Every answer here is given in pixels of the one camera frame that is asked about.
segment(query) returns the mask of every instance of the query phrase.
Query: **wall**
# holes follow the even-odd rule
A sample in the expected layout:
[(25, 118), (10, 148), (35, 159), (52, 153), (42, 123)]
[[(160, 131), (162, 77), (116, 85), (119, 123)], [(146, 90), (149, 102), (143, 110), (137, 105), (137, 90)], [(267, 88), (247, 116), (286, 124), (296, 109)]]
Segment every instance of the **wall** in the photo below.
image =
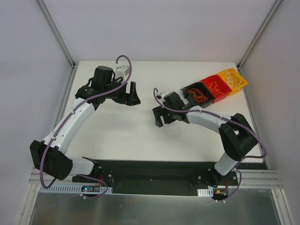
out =
[(0, 27), (0, 223), (11, 225), (33, 168), (29, 145), (50, 131), (70, 66), (33, 0), (2, 0)]
[(286, 0), (242, 68), (268, 163), (300, 224), (300, 1)]
[(75, 61), (238, 63), (274, 0), (45, 0)]

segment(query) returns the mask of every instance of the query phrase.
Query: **dark gray floor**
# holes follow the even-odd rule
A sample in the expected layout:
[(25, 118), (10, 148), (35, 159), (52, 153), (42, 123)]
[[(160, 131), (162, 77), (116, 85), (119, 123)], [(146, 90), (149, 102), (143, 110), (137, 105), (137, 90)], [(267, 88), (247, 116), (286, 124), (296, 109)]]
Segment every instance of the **dark gray floor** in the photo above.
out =
[(280, 224), (270, 190), (240, 189), (224, 203), (197, 197), (104, 195), (83, 200), (39, 193), (31, 225), (276, 225)]

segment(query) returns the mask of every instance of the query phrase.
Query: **plastic bin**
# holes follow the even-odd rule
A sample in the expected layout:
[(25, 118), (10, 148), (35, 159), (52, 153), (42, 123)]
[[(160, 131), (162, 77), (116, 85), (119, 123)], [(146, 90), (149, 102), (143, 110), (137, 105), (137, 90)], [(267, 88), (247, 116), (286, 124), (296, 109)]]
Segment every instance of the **plastic bin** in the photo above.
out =
[(233, 95), (234, 93), (239, 92), (248, 84), (248, 82), (234, 68), (223, 70), (217, 74), (232, 89), (232, 92), (228, 95)]
[(226, 98), (227, 95), (232, 92), (231, 88), (222, 80), (219, 75), (209, 76), (201, 81), (215, 97), (215, 100), (213, 100), (212, 103), (216, 103)]
[(205, 108), (211, 104), (215, 97), (202, 82), (193, 83), (182, 88), (183, 96), (193, 105)]

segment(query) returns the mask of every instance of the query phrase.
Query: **gray panel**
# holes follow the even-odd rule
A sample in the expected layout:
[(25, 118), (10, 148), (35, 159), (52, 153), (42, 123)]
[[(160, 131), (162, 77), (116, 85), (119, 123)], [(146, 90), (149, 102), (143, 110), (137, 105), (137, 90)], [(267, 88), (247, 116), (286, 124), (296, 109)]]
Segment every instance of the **gray panel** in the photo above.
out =
[(37, 225), (280, 224), (270, 190), (240, 189), (225, 204), (212, 205), (206, 205), (207, 201), (199, 201), (198, 197), (104, 195), (83, 200), (76, 196), (56, 207), (43, 209), (68, 196), (39, 193), (39, 207), (37, 210), (35, 206), (30, 224), (35, 225), (36, 218)]
[(300, 224), (300, 1), (286, 0), (242, 68), (268, 165), (278, 170)]
[(0, 223), (12, 225), (33, 168), (29, 145), (51, 130), (70, 66), (33, 0), (2, 0), (0, 27)]
[(75, 61), (240, 62), (274, 0), (45, 0)]

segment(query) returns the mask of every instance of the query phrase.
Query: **table surface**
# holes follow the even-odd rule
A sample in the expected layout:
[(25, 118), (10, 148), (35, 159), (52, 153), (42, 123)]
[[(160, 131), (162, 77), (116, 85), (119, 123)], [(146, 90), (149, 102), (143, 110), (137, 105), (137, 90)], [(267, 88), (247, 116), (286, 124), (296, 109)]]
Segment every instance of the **table surface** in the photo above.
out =
[[(93, 77), (97, 66), (115, 68), (113, 61), (80, 61), (67, 103)], [(224, 153), (220, 136), (204, 127), (176, 121), (155, 126), (152, 108), (158, 106), (153, 88), (179, 92), (180, 88), (228, 68), (235, 63), (133, 61), (131, 81), (136, 82), (140, 105), (127, 106), (107, 99), (91, 115), (72, 140), (67, 156), (111, 160), (212, 161)], [(243, 114), (252, 126), (245, 95), (240, 91), (206, 110), (221, 115)], [(261, 155), (255, 146), (249, 155)], [(262, 162), (246, 159), (245, 162)]]

